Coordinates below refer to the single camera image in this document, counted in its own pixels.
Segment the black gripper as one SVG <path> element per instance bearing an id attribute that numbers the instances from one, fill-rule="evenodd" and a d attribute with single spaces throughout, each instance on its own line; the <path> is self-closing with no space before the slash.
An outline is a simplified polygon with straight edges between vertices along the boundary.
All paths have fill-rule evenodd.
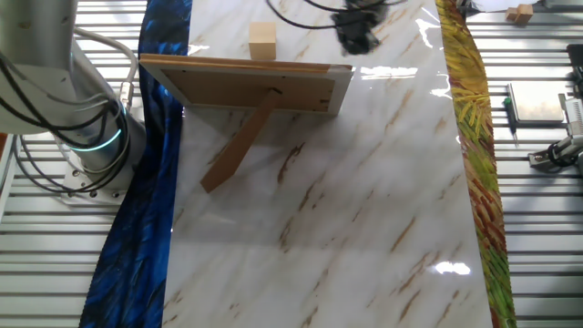
<path id="1" fill-rule="evenodd" d="M 345 2 L 343 9 L 331 15 L 334 30 L 340 41 L 366 38 L 384 20 L 383 2 Z"/>

